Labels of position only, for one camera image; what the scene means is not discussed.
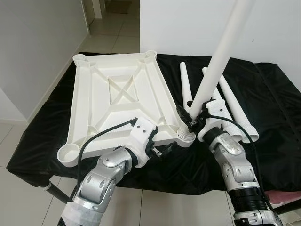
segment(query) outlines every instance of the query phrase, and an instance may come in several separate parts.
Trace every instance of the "black tablecloth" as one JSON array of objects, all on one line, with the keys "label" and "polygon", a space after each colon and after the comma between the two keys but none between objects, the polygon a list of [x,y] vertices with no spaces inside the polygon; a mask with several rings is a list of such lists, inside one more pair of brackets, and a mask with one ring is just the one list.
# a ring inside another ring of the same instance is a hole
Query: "black tablecloth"
[{"label": "black tablecloth", "polygon": [[[179,63],[186,62],[194,97],[202,80],[201,68],[210,57],[158,54],[157,62],[176,105],[182,105]],[[64,167],[56,158],[65,144],[71,112],[76,66],[67,72],[24,132],[7,169],[33,186],[46,186],[53,175],[76,178],[77,167]],[[276,64],[230,59],[224,76],[260,138],[256,142],[265,190],[301,190],[301,94]],[[243,144],[254,165],[254,153]],[[98,157],[84,159],[82,175]],[[220,168],[204,143],[174,146],[164,158],[133,169],[118,186],[177,194],[224,190]]]}]

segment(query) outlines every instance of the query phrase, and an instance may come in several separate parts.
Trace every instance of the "white floor tile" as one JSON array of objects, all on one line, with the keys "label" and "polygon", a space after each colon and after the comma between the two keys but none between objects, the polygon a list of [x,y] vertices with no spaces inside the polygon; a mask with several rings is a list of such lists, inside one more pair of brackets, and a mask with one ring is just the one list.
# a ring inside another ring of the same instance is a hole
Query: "white floor tile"
[{"label": "white floor tile", "polygon": [[91,35],[118,35],[123,23],[119,16],[106,16],[103,19],[95,19],[90,25]]},{"label": "white floor tile", "polygon": [[8,134],[8,132],[11,130],[13,125],[8,124],[0,124],[0,144]]},{"label": "white floor tile", "polygon": [[113,19],[121,19],[122,21],[124,21],[125,19],[127,19],[127,14],[121,14],[121,13],[107,13],[105,12],[103,14],[103,18],[107,19],[107,18],[113,18]]},{"label": "white floor tile", "polygon": [[128,19],[123,22],[121,31],[119,33],[121,36],[139,37],[140,27],[139,19]]},{"label": "white floor tile", "polygon": [[[58,188],[70,195],[75,185],[75,179],[61,178]],[[116,187],[100,226],[139,226],[140,206],[141,190]],[[42,226],[56,225],[64,207],[54,197]]]},{"label": "white floor tile", "polygon": [[294,212],[296,214],[298,214],[298,216],[300,217],[300,220],[301,220],[301,208],[297,209],[297,210],[294,210]]},{"label": "white floor tile", "polygon": [[116,187],[100,226],[139,226],[140,189]]},{"label": "white floor tile", "polygon": [[60,182],[61,177],[59,176],[53,176],[50,181],[52,184],[54,184],[55,186],[58,186],[58,183]]},{"label": "white floor tile", "polygon": [[139,37],[118,36],[112,53],[139,53]]},{"label": "white floor tile", "polygon": [[282,221],[284,226],[289,226],[290,224],[299,221],[296,225],[301,226],[301,218],[295,211],[290,211],[287,213],[283,213],[279,215],[280,220]]},{"label": "white floor tile", "polygon": [[6,167],[27,125],[14,125],[0,144],[0,166]]},{"label": "white floor tile", "polygon": [[224,191],[178,195],[143,190],[140,226],[233,226]]},{"label": "white floor tile", "polygon": [[232,216],[232,222],[233,222],[233,225],[235,225],[234,223],[234,218],[233,218],[233,215],[235,214],[235,210],[234,210],[234,207],[231,203],[231,198],[230,196],[228,195],[228,193],[225,191],[225,194],[226,194],[226,197],[227,197],[227,201],[228,201],[228,206],[229,206],[229,209],[230,209],[230,213],[231,213],[231,216]]},{"label": "white floor tile", "polygon": [[[75,185],[75,179],[61,178],[58,184],[58,188],[65,192],[67,195],[71,195]],[[64,207],[64,203],[53,197],[42,226],[56,226],[61,217],[62,211],[64,210]]]},{"label": "white floor tile", "polygon": [[0,225],[41,226],[52,195],[0,167]]},{"label": "white floor tile", "polygon": [[287,224],[286,226],[301,226],[301,221],[297,221],[291,224]]},{"label": "white floor tile", "polygon": [[92,35],[86,39],[80,51],[90,53],[111,53],[117,36],[112,35]]}]

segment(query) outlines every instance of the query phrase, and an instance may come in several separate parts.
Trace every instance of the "white plastic pole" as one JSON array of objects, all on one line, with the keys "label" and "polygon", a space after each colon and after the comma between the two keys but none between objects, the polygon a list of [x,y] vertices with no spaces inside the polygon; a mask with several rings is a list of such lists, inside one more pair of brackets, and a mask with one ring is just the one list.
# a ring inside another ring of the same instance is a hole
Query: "white plastic pole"
[{"label": "white plastic pole", "polygon": [[182,83],[182,95],[183,95],[183,107],[188,112],[189,107],[187,105],[188,101],[192,101],[192,95],[188,80],[188,74],[186,70],[186,64],[184,62],[180,63],[180,71],[181,71],[181,83]]},{"label": "white plastic pole", "polygon": [[[206,74],[206,71],[207,71],[207,68],[203,67],[202,72],[203,72],[204,76]],[[220,92],[218,91],[217,88],[215,88],[215,90],[212,94],[212,99],[222,100]],[[226,118],[232,120],[232,117],[227,108],[225,109],[224,114],[226,115]],[[243,138],[243,136],[241,135],[240,129],[236,125],[232,124],[231,122],[222,121],[222,128],[223,128],[223,131],[227,131],[230,134],[230,136],[237,142],[241,141],[241,139]]]},{"label": "white plastic pole", "polygon": [[189,110],[192,119],[195,119],[199,115],[202,104],[210,100],[230,59],[233,47],[249,17],[254,2],[255,0],[236,0],[222,38],[209,63],[207,76],[203,78]]},{"label": "white plastic pole", "polygon": [[[223,75],[221,76],[219,84],[221,86],[222,92],[227,100],[227,103],[230,107],[235,121],[246,130],[253,142],[255,142],[259,138],[258,132],[256,131],[255,127],[252,126],[249,122],[248,118],[246,117],[241,106],[239,105],[239,102],[237,101],[234,93],[232,92],[230,86],[228,85]],[[242,141],[244,143],[249,143],[250,141],[246,137],[246,135],[243,132],[241,132],[241,134],[243,135]]]}]

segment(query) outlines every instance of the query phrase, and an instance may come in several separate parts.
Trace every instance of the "metal table leg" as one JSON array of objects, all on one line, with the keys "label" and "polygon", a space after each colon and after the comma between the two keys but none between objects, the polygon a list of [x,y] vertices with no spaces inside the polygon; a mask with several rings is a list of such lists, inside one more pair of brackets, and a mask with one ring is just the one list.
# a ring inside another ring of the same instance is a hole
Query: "metal table leg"
[{"label": "metal table leg", "polygon": [[282,214],[282,213],[287,213],[289,211],[293,211],[293,210],[296,210],[299,208],[301,208],[301,199],[290,202],[283,206],[279,206],[279,207],[275,208],[274,210],[276,211],[277,214]]},{"label": "metal table leg", "polygon": [[60,189],[58,189],[54,184],[49,182],[49,185],[44,187],[45,191],[48,191],[50,194],[52,194],[54,197],[62,201],[63,203],[67,204],[69,197],[62,192]]}]

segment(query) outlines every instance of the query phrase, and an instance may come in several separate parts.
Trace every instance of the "white plastic table top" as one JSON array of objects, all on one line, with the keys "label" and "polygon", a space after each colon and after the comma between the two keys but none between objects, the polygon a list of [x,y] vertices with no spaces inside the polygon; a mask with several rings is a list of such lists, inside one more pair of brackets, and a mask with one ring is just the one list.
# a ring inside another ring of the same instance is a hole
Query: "white plastic table top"
[{"label": "white plastic table top", "polygon": [[[157,53],[85,56],[75,55],[76,75],[67,142],[57,153],[66,167],[77,165],[81,146],[93,135],[141,116],[158,126],[155,146],[174,141],[188,147],[177,131],[181,119],[156,61]],[[83,159],[125,145],[127,125],[92,141]]]}]

